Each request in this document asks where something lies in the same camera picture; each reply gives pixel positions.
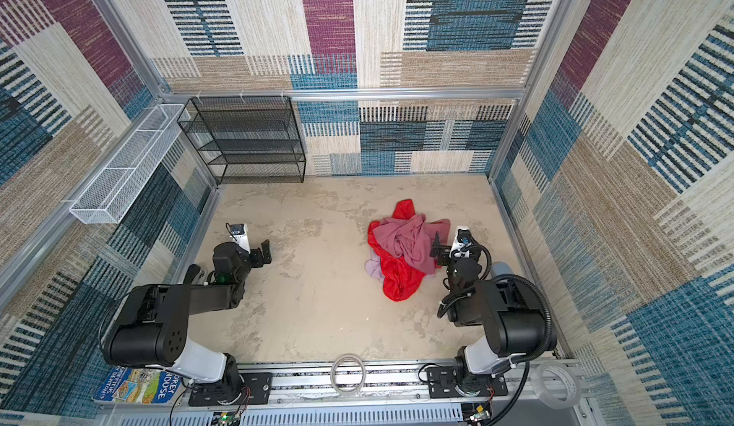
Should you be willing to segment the light lilac cloth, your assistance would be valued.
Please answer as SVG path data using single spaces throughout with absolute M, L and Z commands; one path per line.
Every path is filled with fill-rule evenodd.
M 376 252 L 370 250 L 370 258 L 364 264 L 365 271 L 371 278 L 374 278 L 380 282 L 384 281 L 384 274 L 382 272 L 382 259 L 376 254 Z

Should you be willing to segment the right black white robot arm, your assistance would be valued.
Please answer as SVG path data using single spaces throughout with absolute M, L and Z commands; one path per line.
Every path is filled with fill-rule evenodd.
M 428 382 L 455 397 L 506 395 L 507 372 L 556 347 L 547 298 L 523 276 L 495 273 L 489 250 L 466 228 L 457 230 L 450 246 L 436 236 L 430 256 L 447 269 L 448 294 L 437 317 L 456 327 L 480 327 L 484 335 L 460 348 L 451 372 L 428 370 Z

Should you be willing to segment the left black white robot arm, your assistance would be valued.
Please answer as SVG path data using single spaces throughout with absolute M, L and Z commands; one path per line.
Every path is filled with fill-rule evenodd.
M 273 261 L 269 240 L 248 251 L 235 242 L 213 250 L 208 284 L 150 284 L 132 288 L 114 321 L 99 331 L 110 365 L 160 369 L 191 382 L 191 406 L 233 405 L 248 400 L 252 387 L 229 353 L 212 351 L 187 334 L 189 317 L 235 309 L 252 269 Z

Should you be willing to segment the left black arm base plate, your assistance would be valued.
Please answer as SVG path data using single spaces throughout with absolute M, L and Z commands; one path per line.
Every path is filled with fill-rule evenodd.
M 189 407 L 265 405 L 271 395 L 273 373 L 239 374 L 231 382 L 194 384 Z

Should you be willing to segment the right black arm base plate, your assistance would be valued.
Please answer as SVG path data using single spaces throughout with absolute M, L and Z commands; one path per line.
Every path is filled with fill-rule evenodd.
M 419 370 L 419 378 L 428 387 L 431 398 L 504 397 L 508 386 L 492 376 L 476 376 L 455 367 L 427 365 Z

